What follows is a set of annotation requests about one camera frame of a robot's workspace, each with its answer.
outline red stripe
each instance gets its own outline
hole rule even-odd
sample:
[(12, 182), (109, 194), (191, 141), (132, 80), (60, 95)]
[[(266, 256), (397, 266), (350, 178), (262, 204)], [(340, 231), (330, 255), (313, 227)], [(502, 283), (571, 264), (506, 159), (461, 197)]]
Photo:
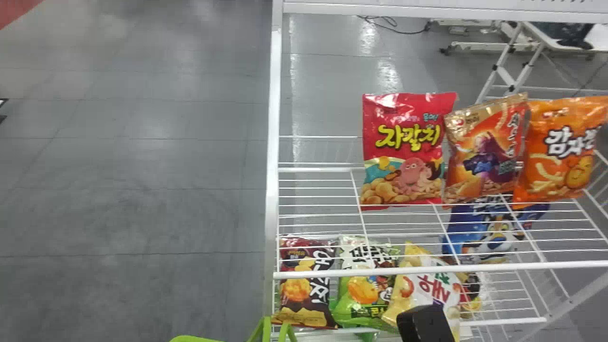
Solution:
[(19, 19), (43, 0), (0, 0), (0, 30)]

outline shiny floor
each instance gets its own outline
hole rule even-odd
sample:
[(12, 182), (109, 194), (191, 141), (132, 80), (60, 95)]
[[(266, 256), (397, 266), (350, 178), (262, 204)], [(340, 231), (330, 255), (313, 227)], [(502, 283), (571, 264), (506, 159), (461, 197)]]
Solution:
[[(0, 340), (246, 339), (261, 315), (270, 4), (45, 0), (0, 30)], [(471, 104), (497, 55), (438, 53), (458, 38), (473, 39), (287, 16), (282, 133), (359, 134), (364, 92)], [(562, 62), (583, 82), (599, 63)], [(530, 81), (571, 86), (548, 63)], [(598, 298), (535, 340), (594, 341)]]

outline cable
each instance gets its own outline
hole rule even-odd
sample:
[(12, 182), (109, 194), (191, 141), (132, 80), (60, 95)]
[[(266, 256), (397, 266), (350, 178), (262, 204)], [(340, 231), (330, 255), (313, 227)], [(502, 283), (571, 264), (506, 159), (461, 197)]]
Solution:
[[(399, 30), (395, 29), (395, 27), (397, 27), (397, 21), (393, 17), (391, 17), (391, 16), (365, 16), (365, 15), (358, 15), (358, 17), (361, 18), (361, 19), (363, 19), (363, 20), (365, 20), (369, 24), (372, 24), (372, 25), (375, 25), (375, 26), (378, 26), (378, 27), (382, 27), (383, 29), (391, 30), (393, 32), (396, 32), (396, 33), (399, 33), (399, 34), (402, 34), (402, 35), (417, 35), (419, 33), (426, 32), (426, 31), (430, 30), (430, 25), (431, 25), (431, 22), (428, 21), (424, 25), (424, 28), (422, 30), (416, 31), (416, 32), (406, 32), (406, 31), (399, 31)], [(386, 21), (386, 23), (388, 25), (390, 25), (391, 27), (376, 23), (374, 21), (374, 19), (378, 19), (378, 18), (384, 19), (384, 21)]]
[(589, 79), (585, 82), (585, 84), (583, 84), (574, 94), (572, 94), (572, 96), (570, 97), (574, 97), (577, 96), (579, 92), (581, 92), (581, 90), (585, 89), (587, 87), (587, 85), (589, 85), (589, 83), (591, 83), (591, 81), (593, 81), (593, 79), (595, 78), (595, 76), (598, 75), (598, 72), (600, 70), (602, 70), (603, 67), (606, 66), (606, 64), (608, 64), (608, 58), (604, 61), (604, 63), (602, 63), (602, 65), (598, 66), (597, 69), (595, 69), (595, 71), (593, 72), (593, 74), (591, 74), (591, 76), (589, 77)]

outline green snack bag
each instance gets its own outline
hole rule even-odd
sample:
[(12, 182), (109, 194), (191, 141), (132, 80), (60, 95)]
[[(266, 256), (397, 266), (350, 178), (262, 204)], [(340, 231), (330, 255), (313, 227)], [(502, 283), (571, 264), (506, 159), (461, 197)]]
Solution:
[[(369, 243), (368, 248), (365, 237), (342, 236), (342, 269), (396, 267), (398, 248), (388, 243)], [(340, 278), (338, 302), (332, 311), (334, 319), (345, 327), (390, 328), (381, 316), (389, 305), (394, 284), (395, 276)]]

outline wheeled cart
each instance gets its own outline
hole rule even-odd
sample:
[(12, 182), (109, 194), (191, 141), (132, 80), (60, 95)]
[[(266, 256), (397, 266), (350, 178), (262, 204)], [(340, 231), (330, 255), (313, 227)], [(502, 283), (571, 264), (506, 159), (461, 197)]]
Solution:
[[(264, 314), (278, 306), (280, 279), (330, 277), (335, 295), (341, 276), (476, 271), (486, 292), (483, 307), (463, 315), (462, 340), (525, 341), (608, 285), (608, 240), (600, 229), (608, 223), (608, 160), (596, 154), (585, 196), (551, 204), (526, 239), (500, 264), (281, 272), (278, 240), (284, 236), (334, 240), (359, 235), (403, 248), (406, 240), (441, 255), (450, 210), (418, 204), (384, 211), (359, 207), (363, 184), (360, 136), (281, 136), (282, 19), (284, 13), (390, 15), (511, 21), (608, 22), (608, 2), (505, 0), (275, 0), (272, 17), (268, 162), (264, 257)], [(510, 203), (509, 195), (498, 195)], [(564, 269), (585, 272), (576, 279)], [(357, 340), (366, 327), (338, 330), (296, 329), (299, 339)], [(378, 338), (398, 337), (379, 333)]]

